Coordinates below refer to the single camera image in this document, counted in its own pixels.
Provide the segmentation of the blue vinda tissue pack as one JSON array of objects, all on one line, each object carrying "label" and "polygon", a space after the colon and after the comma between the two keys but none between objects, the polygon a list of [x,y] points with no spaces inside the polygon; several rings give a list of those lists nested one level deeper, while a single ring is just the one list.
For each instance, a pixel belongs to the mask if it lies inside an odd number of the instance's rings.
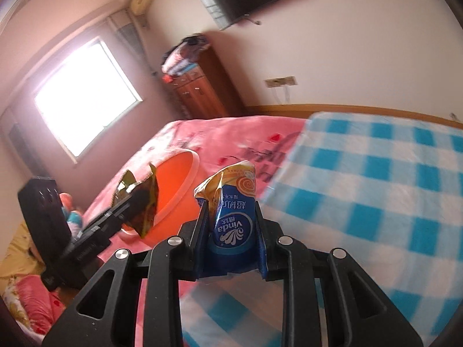
[{"label": "blue vinda tissue pack", "polygon": [[222,168],[195,188],[195,200],[209,211],[201,279],[258,267],[256,190],[256,168],[248,160]]}]

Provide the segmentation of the yellow snack wrapper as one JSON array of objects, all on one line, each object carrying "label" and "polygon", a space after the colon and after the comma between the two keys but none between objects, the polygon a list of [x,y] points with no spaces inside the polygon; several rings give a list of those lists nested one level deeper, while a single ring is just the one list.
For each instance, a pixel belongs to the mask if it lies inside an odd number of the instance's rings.
[{"label": "yellow snack wrapper", "polygon": [[145,238],[154,226],[159,198],[156,170],[149,163],[148,175],[140,181],[136,180],[132,171],[127,170],[119,180],[111,199],[112,207],[128,207],[123,214],[122,224],[134,230],[140,238]]}]

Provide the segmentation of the orange plastic trash bucket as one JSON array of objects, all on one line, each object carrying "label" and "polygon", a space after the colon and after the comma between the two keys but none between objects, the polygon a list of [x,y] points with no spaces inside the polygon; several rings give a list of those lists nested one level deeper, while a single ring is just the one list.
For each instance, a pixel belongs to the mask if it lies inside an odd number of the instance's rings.
[{"label": "orange plastic trash bucket", "polygon": [[118,233],[126,243],[144,243],[149,247],[166,238],[178,234],[183,223],[196,219],[200,207],[194,198],[194,189],[205,173],[199,155],[189,149],[170,154],[156,166],[159,185],[158,207],[154,216],[154,226],[145,238],[140,238],[134,230],[123,229]]}]

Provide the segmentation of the blue white checkered blanket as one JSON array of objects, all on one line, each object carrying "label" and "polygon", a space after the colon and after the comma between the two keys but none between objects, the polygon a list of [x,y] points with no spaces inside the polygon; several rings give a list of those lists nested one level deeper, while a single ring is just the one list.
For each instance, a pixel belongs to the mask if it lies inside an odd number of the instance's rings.
[{"label": "blue white checkered blanket", "polygon": [[263,216],[319,251],[341,247],[426,346],[462,301],[462,131],[318,113],[259,194]]}]

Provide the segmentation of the bright window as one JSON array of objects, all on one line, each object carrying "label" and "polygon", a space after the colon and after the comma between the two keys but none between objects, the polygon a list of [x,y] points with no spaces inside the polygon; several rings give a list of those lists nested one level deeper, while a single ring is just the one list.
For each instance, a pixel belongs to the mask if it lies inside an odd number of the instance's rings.
[{"label": "bright window", "polygon": [[34,97],[45,125],[74,160],[142,101],[100,38],[67,56]]}]

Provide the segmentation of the wooden dresser cabinet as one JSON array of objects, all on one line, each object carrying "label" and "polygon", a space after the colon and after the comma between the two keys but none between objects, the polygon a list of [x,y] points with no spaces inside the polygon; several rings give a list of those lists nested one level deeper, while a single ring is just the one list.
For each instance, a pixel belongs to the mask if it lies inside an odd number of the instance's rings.
[{"label": "wooden dresser cabinet", "polygon": [[200,53],[192,69],[174,77],[166,86],[180,99],[191,118],[247,115],[236,87],[211,47]]}]

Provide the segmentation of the folded blankets pile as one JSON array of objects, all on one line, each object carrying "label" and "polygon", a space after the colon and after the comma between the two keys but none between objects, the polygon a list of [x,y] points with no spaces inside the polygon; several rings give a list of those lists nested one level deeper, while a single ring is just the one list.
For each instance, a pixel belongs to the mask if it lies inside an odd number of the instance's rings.
[{"label": "folded blankets pile", "polygon": [[172,49],[164,53],[161,70],[163,74],[177,75],[184,68],[194,64],[199,54],[210,47],[205,34],[193,34],[182,39]]}]

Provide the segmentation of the checkered window curtain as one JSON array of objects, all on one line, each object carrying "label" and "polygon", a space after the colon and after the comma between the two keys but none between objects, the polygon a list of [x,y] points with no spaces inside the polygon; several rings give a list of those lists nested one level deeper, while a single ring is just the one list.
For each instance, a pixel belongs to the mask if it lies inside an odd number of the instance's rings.
[{"label": "checkered window curtain", "polygon": [[141,36],[128,10],[119,10],[112,13],[107,17],[106,21],[118,40],[127,47],[137,61],[152,74],[153,69],[149,64]]}]

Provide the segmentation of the wooden bed frame edge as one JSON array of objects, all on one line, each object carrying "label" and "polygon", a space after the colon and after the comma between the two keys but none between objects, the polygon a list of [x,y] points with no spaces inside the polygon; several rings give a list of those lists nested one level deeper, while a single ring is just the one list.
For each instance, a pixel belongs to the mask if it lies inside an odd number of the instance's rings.
[{"label": "wooden bed frame edge", "polygon": [[287,104],[287,105],[257,105],[247,107],[250,115],[269,115],[294,118],[309,118],[318,112],[353,113],[364,115],[381,115],[401,117],[418,121],[426,121],[440,125],[462,129],[462,123],[443,117],[421,114],[407,110],[397,110],[383,107],[367,107],[338,104]]}]

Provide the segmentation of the wall power outlet strip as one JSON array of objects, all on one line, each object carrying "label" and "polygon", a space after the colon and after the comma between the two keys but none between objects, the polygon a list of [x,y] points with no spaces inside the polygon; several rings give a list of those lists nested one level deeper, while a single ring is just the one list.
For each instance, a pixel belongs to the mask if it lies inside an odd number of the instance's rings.
[{"label": "wall power outlet strip", "polygon": [[297,85],[296,78],[293,76],[269,78],[264,83],[268,88]]}]

